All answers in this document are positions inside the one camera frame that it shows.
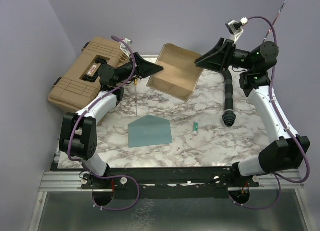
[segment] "cardboard box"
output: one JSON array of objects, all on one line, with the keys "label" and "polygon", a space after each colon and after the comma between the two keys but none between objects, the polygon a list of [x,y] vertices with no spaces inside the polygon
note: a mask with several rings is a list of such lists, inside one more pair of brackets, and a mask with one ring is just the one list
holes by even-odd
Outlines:
[{"label": "cardboard box", "polygon": [[194,93],[203,68],[196,67],[201,55],[167,43],[156,61],[163,71],[152,75],[147,87],[187,102]]}]

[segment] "white cable tie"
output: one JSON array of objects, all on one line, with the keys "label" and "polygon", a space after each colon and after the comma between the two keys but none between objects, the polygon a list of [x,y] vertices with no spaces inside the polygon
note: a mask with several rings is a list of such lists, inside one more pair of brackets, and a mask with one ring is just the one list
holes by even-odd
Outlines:
[{"label": "white cable tie", "polygon": [[229,112],[229,111],[232,111],[233,113],[235,113],[235,111],[233,109],[227,109],[223,113],[225,114],[226,112]]}]

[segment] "marble tabletop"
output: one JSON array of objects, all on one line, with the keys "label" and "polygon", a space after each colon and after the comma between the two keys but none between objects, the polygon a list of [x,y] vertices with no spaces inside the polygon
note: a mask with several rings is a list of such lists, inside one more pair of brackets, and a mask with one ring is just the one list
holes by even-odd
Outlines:
[{"label": "marble tabletop", "polygon": [[[146,60],[155,62],[155,58]],[[148,79],[125,86],[121,103],[111,110],[97,127],[97,152],[111,168],[165,168],[230,166],[257,155],[269,145],[262,120],[239,86],[239,74],[233,75],[235,124],[223,123],[224,80],[221,74],[204,70],[193,96],[183,102],[146,87]],[[128,124],[146,116],[170,120],[171,144],[128,147]],[[198,121],[198,135],[193,123]],[[80,168],[61,153],[59,169]]]}]

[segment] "purple wall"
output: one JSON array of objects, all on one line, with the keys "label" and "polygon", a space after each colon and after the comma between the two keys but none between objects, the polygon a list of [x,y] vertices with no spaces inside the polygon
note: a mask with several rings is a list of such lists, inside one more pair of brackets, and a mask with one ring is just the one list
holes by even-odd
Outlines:
[{"label": "purple wall", "polygon": [[309,206],[320,227],[320,0],[289,0],[275,25],[279,57],[275,92],[295,129],[307,135],[311,165],[305,183]]},{"label": "purple wall", "polygon": [[[220,37],[229,38],[225,22],[265,16],[273,20],[284,0],[49,0],[79,54],[95,36],[133,39],[136,52],[158,55],[164,44],[206,53]],[[268,24],[255,21],[239,41],[254,49]]]},{"label": "purple wall", "polygon": [[47,102],[76,58],[48,0],[0,0],[0,230],[27,230],[61,112]]}]

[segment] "black metal frame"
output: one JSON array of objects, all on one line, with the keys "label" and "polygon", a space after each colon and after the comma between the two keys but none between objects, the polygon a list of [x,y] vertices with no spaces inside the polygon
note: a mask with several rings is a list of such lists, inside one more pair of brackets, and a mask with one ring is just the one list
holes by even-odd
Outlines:
[{"label": "black metal frame", "polygon": [[[228,188],[242,188],[248,182],[250,187],[258,187],[251,177],[232,180],[232,167],[160,167],[160,168],[110,168],[107,176],[126,175],[133,177],[140,187],[140,199],[228,199]],[[84,172],[84,169],[58,169],[53,163],[52,172]],[[89,174],[83,178],[87,184],[83,190],[111,189],[110,179],[99,179]],[[137,186],[128,179],[123,185],[120,178],[113,179],[116,198],[132,200],[137,197]]]}]

